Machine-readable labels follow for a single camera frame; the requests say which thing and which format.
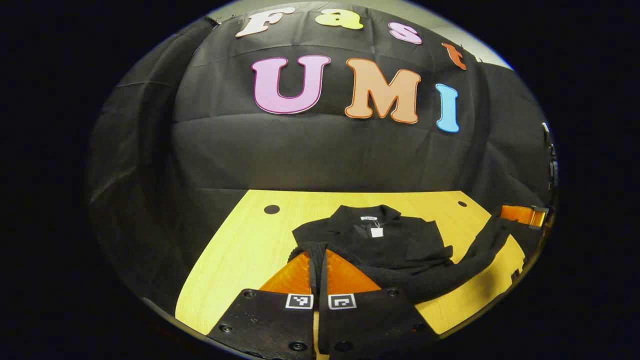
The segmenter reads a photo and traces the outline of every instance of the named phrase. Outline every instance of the black garment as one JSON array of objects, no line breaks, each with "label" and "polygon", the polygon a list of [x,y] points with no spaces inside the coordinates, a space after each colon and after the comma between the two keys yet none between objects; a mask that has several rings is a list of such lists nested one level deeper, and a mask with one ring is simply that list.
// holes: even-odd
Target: black garment
[{"label": "black garment", "polygon": [[[373,238],[371,231],[364,236],[358,230],[361,225],[366,229],[378,225],[362,217],[376,217],[384,236]],[[456,289],[489,266],[504,246],[513,223],[492,216],[462,260],[454,264],[453,247],[444,246],[435,221],[402,217],[386,205],[340,206],[330,218],[309,222],[293,231],[298,247],[291,252],[289,261],[308,252],[319,286],[324,250],[329,249],[382,288],[397,286],[412,302],[424,302]]]}]

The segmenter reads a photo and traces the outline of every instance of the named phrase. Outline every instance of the white tag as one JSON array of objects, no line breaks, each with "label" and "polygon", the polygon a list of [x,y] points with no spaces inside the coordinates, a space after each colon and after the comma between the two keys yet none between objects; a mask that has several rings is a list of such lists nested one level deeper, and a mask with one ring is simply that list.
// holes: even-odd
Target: white tag
[{"label": "white tag", "polygon": [[371,236],[373,238],[381,238],[382,235],[382,228],[381,227],[372,227],[371,228]]}]

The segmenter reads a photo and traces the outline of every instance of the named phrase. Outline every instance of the pink letter u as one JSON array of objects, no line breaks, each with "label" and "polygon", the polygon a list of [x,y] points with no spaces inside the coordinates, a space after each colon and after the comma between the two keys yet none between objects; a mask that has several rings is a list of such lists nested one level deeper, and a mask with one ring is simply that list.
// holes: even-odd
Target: pink letter u
[{"label": "pink letter u", "polygon": [[274,114],[295,114],[311,109],[320,99],[322,72],[331,62],[327,56],[302,56],[298,63],[305,67],[302,93],[296,97],[284,97],[278,91],[280,69],[287,65],[285,58],[270,58],[257,61],[251,66],[255,70],[255,103],[264,111]]}]

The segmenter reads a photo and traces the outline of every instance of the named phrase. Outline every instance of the wooden table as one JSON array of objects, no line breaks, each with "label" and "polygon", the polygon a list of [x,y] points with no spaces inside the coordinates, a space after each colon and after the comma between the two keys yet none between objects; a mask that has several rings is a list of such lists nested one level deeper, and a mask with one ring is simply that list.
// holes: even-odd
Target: wooden table
[{"label": "wooden table", "polygon": [[[435,220],[445,246],[453,245],[454,263],[465,255],[490,214],[463,192],[323,193],[249,190],[200,255],[182,287],[175,317],[208,334],[238,293],[259,289],[287,263],[296,247],[291,231],[330,217],[340,205],[366,208],[388,205],[406,217]],[[264,208],[280,211],[267,214]],[[522,271],[524,253],[509,236],[493,263],[454,291],[416,305],[439,334],[487,305]],[[317,313],[314,332],[317,335]],[[318,360],[328,356],[318,354]]]}]

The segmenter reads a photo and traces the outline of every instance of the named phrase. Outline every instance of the blue letter i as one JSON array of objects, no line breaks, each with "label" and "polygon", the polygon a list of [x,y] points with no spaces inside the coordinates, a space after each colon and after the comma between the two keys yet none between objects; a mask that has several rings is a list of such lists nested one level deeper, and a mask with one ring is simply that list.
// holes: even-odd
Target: blue letter i
[{"label": "blue letter i", "polygon": [[442,107],[442,115],[436,125],[443,131],[457,133],[460,130],[460,126],[456,123],[456,98],[458,97],[458,92],[454,88],[443,84],[436,84],[436,90],[440,93],[440,105]]}]

